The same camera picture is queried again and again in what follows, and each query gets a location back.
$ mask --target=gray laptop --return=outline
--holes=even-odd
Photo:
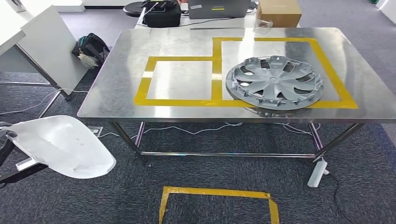
[[[245,17],[251,0],[188,0],[190,19]]]

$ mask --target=black device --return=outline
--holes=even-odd
[[[182,11],[176,0],[146,0],[143,24],[151,28],[178,27]]]

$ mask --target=white chair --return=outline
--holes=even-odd
[[[63,175],[88,179],[106,175],[116,164],[102,142],[73,117],[46,117],[2,129],[15,132],[16,137],[7,137],[30,157],[17,164],[19,171],[42,163]]]

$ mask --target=yellow tape square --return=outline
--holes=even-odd
[[[222,58],[221,43],[223,41],[242,41],[239,37],[214,37],[212,56],[151,56],[148,58],[145,74],[141,79],[138,91],[134,97],[135,105],[142,106],[217,106],[217,107],[256,107],[242,100],[223,100],[222,99]],[[312,51],[322,65],[327,77],[339,96],[339,101],[319,100],[308,106],[308,108],[330,108],[330,109],[357,109],[358,106],[344,84],[336,74],[334,68],[327,60],[326,55],[314,38],[305,37],[285,37],[285,38],[255,38],[255,41],[268,42],[308,42]],[[211,61],[212,62],[212,87],[211,99],[147,99],[152,73],[158,61]]]
[[[165,214],[166,203],[168,202],[169,194],[194,194],[194,195],[215,195],[215,196],[233,196],[233,197],[251,197],[268,199],[269,218],[271,224],[279,224],[278,206],[270,198],[270,195],[259,191],[245,191],[245,190],[227,190],[227,189],[204,189],[204,188],[178,188],[164,186],[161,204],[159,210],[158,223],[161,224]]]

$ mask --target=cable on floor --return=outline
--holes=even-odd
[[[76,90],[70,90],[70,89],[62,88],[62,89],[53,91],[52,93],[50,93],[50,94],[48,94],[47,96],[45,96],[44,99],[42,99],[42,101],[41,101],[39,104],[37,104],[37,105],[28,107],[28,108],[26,108],[26,109],[24,109],[24,110],[21,110],[21,111],[10,111],[10,112],[0,113],[0,115],[9,114],[9,113],[24,112],[24,111],[30,110],[30,109],[32,109],[32,108],[38,107],[38,106],[40,106],[41,104],[43,104],[43,102],[45,101],[45,99],[46,99],[47,97],[49,97],[50,95],[52,95],[52,94],[54,94],[54,93],[57,93],[57,92],[59,92],[59,91],[61,91],[61,90],[69,90],[69,91],[72,91],[72,92],[86,92],[86,93],[88,93],[88,91],[76,91]]]
[[[338,202],[337,202],[337,192],[338,192],[338,189],[339,189],[339,182],[338,182],[337,178],[336,178],[335,176],[331,175],[331,174],[327,174],[326,176],[331,177],[333,180],[335,180],[335,182],[336,182],[336,184],[337,184],[337,187],[336,187],[336,189],[335,189],[335,191],[334,191],[334,194],[333,194],[333,200],[334,200],[335,207],[337,208],[338,212],[339,212],[350,224],[354,224],[354,223],[345,215],[345,213],[341,210],[340,206],[338,205]]]
[[[177,130],[180,130],[180,131],[187,132],[187,133],[189,133],[189,134],[194,134],[194,135],[195,135],[195,134],[199,134],[199,133],[205,132],[205,131],[217,131],[217,130],[220,130],[221,128],[228,127],[228,126],[232,126],[232,127],[241,126],[242,124],[243,124],[243,123],[238,123],[238,124],[229,124],[229,123],[226,123],[226,125],[223,125],[223,126],[221,126],[221,127],[219,127],[219,128],[203,129],[203,130],[197,131],[197,132],[195,132],[195,133],[190,132],[190,131],[187,131],[187,130],[184,130],[184,129],[182,129],[182,128],[180,128],[180,127],[176,127],[176,126],[163,127],[163,128],[150,128],[150,129],[144,131],[143,134],[145,134],[145,133],[147,133],[147,132],[149,132],[149,131],[153,131],[153,130],[166,130],[166,129],[170,129],[170,128],[175,128],[175,129],[177,129]],[[306,132],[306,131],[300,130],[300,129],[298,129],[298,128],[295,128],[295,127],[289,125],[289,123],[286,123],[286,124],[283,124],[283,123],[274,123],[274,124],[276,124],[276,125],[282,125],[286,130],[288,130],[288,131],[290,131],[290,132],[293,132],[293,133],[298,133],[298,134],[309,134],[309,135],[312,135],[310,132]],[[315,130],[319,130],[319,129],[320,129],[320,124],[319,124],[318,127],[315,128]],[[103,135],[101,135],[101,136],[98,136],[98,138],[102,138],[102,137],[105,137],[105,136],[110,135],[110,134],[119,137],[118,134],[113,133],[113,132],[109,132],[109,133],[103,134]]]
[[[163,128],[150,128],[150,129],[147,129],[146,131],[144,131],[143,134],[145,134],[145,133],[147,133],[147,132],[149,132],[149,131],[153,131],[153,130],[157,130],[157,131],[158,131],[158,130],[166,130],[166,129],[170,129],[170,128],[175,128],[175,129],[177,129],[177,130],[180,130],[180,131],[183,131],[183,132],[187,132],[187,133],[189,133],[189,134],[199,134],[199,133],[205,132],[205,131],[217,131],[217,130],[220,130],[221,128],[228,127],[228,126],[235,127],[235,126],[241,126],[241,125],[242,125],[242,123],[238,123],[238,124],[229,124],[229,123],[226,123],[225,125],[223,125],[223,126],[221,126],[221,127],[219,127],[219,128],[204,129],[204,130],[197,131],[197,132],[195,132],[195,133],[189,132],[189,131],[184,130],[184,129],[180,128],[180,127],[170,126],[170,127],[163,127]],[[104,134],[104,135],[98,136],[98,138],[104,137],[104,136],[109,135],[109,134],[112,134],[112,135],[115,135],[115,136],[119,137],[119,135],[117,135],[117,134],[115,134],[115,133],[113,133],[113,132],[110,132],[110,133],[106,133],[106,134]]]

